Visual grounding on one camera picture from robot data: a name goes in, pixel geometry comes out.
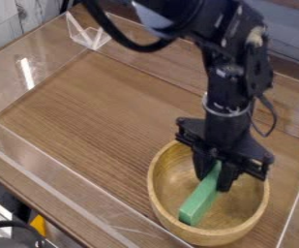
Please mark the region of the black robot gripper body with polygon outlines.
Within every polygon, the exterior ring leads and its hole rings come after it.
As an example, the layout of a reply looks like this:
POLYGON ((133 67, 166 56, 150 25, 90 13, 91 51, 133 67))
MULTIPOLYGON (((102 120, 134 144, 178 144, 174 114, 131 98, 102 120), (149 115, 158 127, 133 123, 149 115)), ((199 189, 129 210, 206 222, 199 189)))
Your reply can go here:
POLYGON ((225 118, 209 114, 206 118, 179 117, 175 139, 191 148, 209 146, 218 150, 218 158, 242 163, 242 173, 265 181, 275 155, 253 137, 249 116, 225 118))

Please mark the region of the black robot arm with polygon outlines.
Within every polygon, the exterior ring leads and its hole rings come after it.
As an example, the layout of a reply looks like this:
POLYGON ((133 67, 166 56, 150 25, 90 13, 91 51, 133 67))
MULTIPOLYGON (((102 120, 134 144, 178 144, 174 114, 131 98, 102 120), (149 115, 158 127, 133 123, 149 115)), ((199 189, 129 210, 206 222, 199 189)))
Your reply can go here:
POLYGON ((99 0, 83 5, 114 40, 138 52, 155 52, 187 38, 201 50, 209 78, 206 117, 177 120, 177 141, 193 150, 198 179, 222 163, 217 190, 227 192, 243 173, 267 178, 274 154, 253 138, 255 103, 274 109, 265 92, 274 86, 269 32, 262 14, 243 0, 131 0, 158 41, 141 45, 109 19, 99 0))

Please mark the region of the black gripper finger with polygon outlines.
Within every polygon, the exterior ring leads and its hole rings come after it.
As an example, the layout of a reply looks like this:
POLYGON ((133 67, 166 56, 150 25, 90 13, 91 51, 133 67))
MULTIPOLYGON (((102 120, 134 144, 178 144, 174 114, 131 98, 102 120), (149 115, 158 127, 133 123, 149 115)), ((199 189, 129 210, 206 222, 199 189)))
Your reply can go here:
POLYGON ((242 175, 242 163, 226 161, 222 165, 222 171, 218 178, 217 189, 221 192, 229 192, 234 185, 234 182, 238 180, 242 175))
POLYGON ((218 158, 218 150, 209 146, 197 147, 193 151, 195 175, 202 180, 211 172, 218 158))

